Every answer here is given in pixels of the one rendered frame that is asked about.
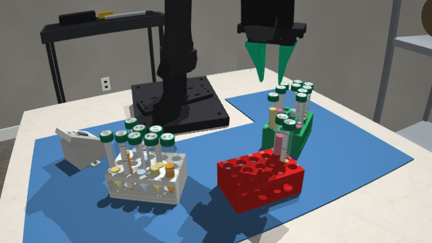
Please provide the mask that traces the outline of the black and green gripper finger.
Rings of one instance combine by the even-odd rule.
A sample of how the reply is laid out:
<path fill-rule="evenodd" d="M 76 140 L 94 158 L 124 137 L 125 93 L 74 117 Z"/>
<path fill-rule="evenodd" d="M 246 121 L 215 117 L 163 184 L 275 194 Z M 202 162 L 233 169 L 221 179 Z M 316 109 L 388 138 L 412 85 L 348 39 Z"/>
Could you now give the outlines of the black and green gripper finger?
<path fill-rule="evenodd" d="M 294 47 L 296 46 L 296 43 L 298 42 L 298 39 L 296 40 L 294 46 L 279 46 L 279 68 L 278 68 L 278 84 L 281 84 L 281 81 L 284 76 L 284 71 L 286 69 L 287 61 L 289 60 L 289 57 L 291 56 Z"/>
<path fill-rule="evenodd" d="M 262 82 L 264 80 L 265 73 L 265 53 L 266 53 L 266 44 L 265 43 L 250 43 L 248 41 L 245 42 L 245 47 L 255 64 L 257 74 L 259 76 L 259 81 Z M 261 56 L 260 56 L 261 54 Z"/>

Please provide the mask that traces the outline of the blue bench mat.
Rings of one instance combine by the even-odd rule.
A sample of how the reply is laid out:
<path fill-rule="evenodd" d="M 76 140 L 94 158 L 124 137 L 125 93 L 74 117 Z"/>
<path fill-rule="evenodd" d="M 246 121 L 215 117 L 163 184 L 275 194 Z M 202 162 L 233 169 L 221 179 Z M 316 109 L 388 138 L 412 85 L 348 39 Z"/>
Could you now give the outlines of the blue bench mat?
<path fill-rule="evenodd" d="M 176 141 L 188 177 L 178 205 L 110 198 L 101 164 L 79 170 L 61 136 L 35 140 L 22 243 L 239 243 L 335 201 L 414 160 L 310 101 L 313 127 L 299 157 L 301 193 L 238 213 L 217 185 L 217 162 L 265 151 L 267 95 L 225 99 L 253 123 Z"/>

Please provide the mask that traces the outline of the green tube rack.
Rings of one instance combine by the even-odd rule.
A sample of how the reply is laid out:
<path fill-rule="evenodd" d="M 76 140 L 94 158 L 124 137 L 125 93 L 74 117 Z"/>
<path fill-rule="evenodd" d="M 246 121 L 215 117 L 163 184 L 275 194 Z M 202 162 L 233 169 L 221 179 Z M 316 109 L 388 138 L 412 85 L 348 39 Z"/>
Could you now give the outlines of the green tube rack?
<path fill-rule="evenodd" d="M 293 133 L 291 155 L 299 157 L 306 141 L 311 133 L 313 124 L 313 112 L 308 113 L 308 118 L 304 120 L 303 127 L 296 128 Z M 286 115 L 289 119 L 295 120 L 295 117 L 290 117 L 290 108 L 286 107 Z M 271 149 L 274 145 L 275 129 L 269 128 L 269 121 L 263 127 L 262 149 Z M 302 142 L 301 142 L 302 141 Z M 300 147 L 301 146 L 301 147 Z"/>

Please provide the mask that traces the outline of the white test tube rack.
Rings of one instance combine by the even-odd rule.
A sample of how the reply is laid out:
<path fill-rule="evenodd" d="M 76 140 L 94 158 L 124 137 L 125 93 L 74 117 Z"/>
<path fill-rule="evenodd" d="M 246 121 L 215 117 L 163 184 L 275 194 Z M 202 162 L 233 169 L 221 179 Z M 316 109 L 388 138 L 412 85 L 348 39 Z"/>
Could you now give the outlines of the white test tube rack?
<path fill-rule="evenodd" d="M 132 166 L 133 172 L 131 174 L 125 174 L 120 154 L 117 156 L 117 162 L 119 172 L 111 173 L 109 168 L 105 174 L 110 198 L 178 205 L 188 177 L 186 154 L 174 153 L 176 169 L 172 178 L 165 177 L 165 166 L 160 168 L 159 176 L 153 177 L 150 175 L 149 167 L 146 168 L 147 173 L 145 175 L 137 175 L 135 166 Z M 121 188 L 117 188 L 113 181 L 122 182 Z M 126 182 L 135 183 L 134 189 L 129 189 Z M 150 186 L 148 185 L 147 190 L 143 191 L 139 184 L 150 184 Z M 160 185 L 160 192 L 156 192 L 154 188 L 152 189 L 152 185 Z M 167 186 L 174 186 L 175 193 L 169 193 Z"/>

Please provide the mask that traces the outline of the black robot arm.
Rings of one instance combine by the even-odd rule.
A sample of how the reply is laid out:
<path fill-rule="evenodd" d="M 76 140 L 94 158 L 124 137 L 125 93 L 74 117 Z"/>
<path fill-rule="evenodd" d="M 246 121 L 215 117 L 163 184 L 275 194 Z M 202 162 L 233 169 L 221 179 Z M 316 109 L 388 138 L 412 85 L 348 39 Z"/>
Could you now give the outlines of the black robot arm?
<path fill-rule="evenodd" d="M 275 29 L 294 26 L 295 0 L 241 0 L 241 25 L 251 41 L 273 40 Z M 186 73 L 196 67 L 191 33 L 192 0 L 165 0 L 165 30 L 157 75 L 163 92 L 137 100 L 144 115 L 158 113 L 213 96 L 205 84 L 187 86 Z"/>

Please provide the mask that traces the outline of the red tube rack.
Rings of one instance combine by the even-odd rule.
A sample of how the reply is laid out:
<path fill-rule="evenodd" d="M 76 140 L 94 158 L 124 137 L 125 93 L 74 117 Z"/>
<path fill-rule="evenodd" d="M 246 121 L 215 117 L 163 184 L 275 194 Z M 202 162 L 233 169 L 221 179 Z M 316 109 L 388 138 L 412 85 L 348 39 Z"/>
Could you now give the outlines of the red tube rack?
<path fill-rule="evenodd" d="M 280 156 L 270 148 L 217 162 L 217 185 L 237 214 L 301 193 L 305 170 Z"/>

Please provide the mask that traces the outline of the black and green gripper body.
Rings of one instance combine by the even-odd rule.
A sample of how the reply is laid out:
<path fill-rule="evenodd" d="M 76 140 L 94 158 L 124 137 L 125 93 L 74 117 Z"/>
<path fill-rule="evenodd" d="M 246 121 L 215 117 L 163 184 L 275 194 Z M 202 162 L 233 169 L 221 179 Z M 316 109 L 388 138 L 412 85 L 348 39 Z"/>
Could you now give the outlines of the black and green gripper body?
<path fill-rule="evenodd" d="M 242 26 L 241 23 L 239 23 L 238 24 L 238 34 L 240 34 L 241 32 L 245 32 L 245 29 L 244 29 L 244 26 Z M 292 47 L 292 46 L 294 46 L 297 37 L 303 38 L 304 33 L 306 33 L 306 24 L 294 22 L 294 26 L 290 30 L 276 28 L 273 40 L 268 40 L 267 43 L 261 42 L 261 41 L 251 41 L 250 38 L 248 38 L 248 42 L 274 44 L 274 45 L 282 45 L 282 46 Z M 296 37 L 294 37 L 294 36 L 296 36 Z"/>

